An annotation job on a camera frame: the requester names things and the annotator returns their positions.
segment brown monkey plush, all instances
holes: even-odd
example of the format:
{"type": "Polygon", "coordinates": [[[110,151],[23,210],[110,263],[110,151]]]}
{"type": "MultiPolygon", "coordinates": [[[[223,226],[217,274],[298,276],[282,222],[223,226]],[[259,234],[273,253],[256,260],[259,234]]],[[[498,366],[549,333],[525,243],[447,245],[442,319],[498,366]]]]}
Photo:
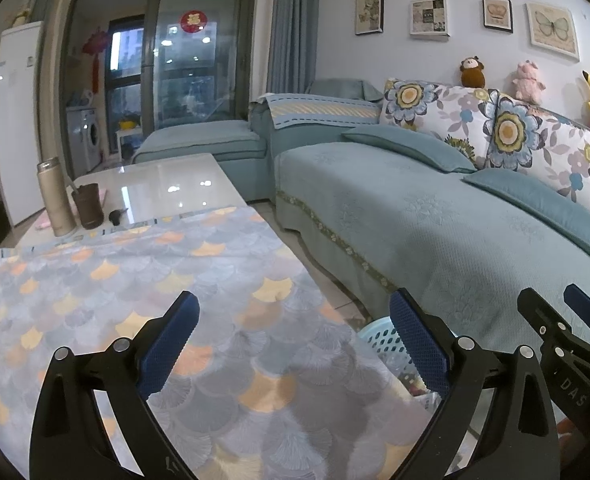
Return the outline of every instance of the brown monkey plush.
{"type": "Polygon", "coordinates": [[[484,64],[477,56],[467,57],[461,62],[459,70],[461,71],[461,83],[467,88],[484,88],[486,79],[484,78],[484,64]]]}

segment refrigerator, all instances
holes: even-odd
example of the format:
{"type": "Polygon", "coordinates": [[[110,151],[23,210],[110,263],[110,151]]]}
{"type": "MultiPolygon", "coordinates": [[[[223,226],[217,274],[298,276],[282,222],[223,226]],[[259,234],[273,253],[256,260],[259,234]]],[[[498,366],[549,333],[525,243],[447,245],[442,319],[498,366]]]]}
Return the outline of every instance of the refrigerator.
{"type": "Polygon", "coordinates": [[[42,22],[5,30],[0,39],[0,184],[13,225],[44,208],[37,182],[41,39],[42,22]]]}

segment green sofa trim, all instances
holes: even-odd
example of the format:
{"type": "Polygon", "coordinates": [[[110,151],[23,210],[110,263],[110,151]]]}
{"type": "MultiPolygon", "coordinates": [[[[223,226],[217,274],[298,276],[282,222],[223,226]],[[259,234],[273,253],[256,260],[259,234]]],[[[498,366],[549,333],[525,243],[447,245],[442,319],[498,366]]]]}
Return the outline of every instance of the green sofa trim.
{"type": "Polygon", "coordinates": [[[301,209],[310,219],[315,223],[318,230],[332,243],[334,243],[337,247],[339,247],[342,251],[344,251],[348,256],[350,256],[355,262],[360,264],[361,268],[364,269],[373,280],[379,283],[384,289],[392,294],[398,289],[394,283],[391,282],[386,276],[384,276],[379,270],[375,269],[370,262],[366,261],[366,259],[361,256],[355,249],[353,249],[348,243],[342,240],[337,233],[335,233],[332,229],[328,228],[315,214],[315,212],[302,200],[299,198],[292,197],[284,193],[281,189],[277,191],[277,196],[288,202],[291,205],[301,209]]]}

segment blue plastic basket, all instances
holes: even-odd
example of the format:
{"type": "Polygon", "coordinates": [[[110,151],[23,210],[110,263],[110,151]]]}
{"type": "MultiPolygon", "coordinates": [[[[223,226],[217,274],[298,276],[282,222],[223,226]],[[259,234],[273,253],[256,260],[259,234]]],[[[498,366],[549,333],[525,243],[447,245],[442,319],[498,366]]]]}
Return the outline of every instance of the blue plastic basket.
{"type": "Polygon", "coordinates": [[[404,342],[393,326],[390,317],[383,317],[368,324],[358,332],[358,337],[366,341],[376,352],[387,368],[401,380],[407,388],[425,389],[404,342]]]}
{"type": "Polygon", "coordinates": [[[405,352],[397,330],[390,317],[376,319],[358,332],[358,337],[366,341],[378,354],[389,352],[405,352]]]}

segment framed picture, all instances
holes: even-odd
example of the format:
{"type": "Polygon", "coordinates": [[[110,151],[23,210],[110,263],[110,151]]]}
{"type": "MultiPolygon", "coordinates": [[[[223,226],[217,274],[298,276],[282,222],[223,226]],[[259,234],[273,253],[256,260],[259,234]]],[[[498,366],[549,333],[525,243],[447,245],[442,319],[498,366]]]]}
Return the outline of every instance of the framed picture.
{"type": "Polygon", "coordinates": [[[530,25],[530,42],[579,61],[577,34],[570,11],[562,7],[535,2],[526,4],[526,8],[530,25]]]}
{"type": "Polygon", "coordinates": [[[355,34],[384,32],[384,0],[355,0],[355,34]]]}
{"type": "Polygon", "coordinates": [[[410,34],[412,36],[448,36],[446,0],[411,2],[410,34]]]}
{"type": "Polygon", "coordinates": [[[484,26],[512,33],[512,4],[510,0],[482,0],[484,26]]]}

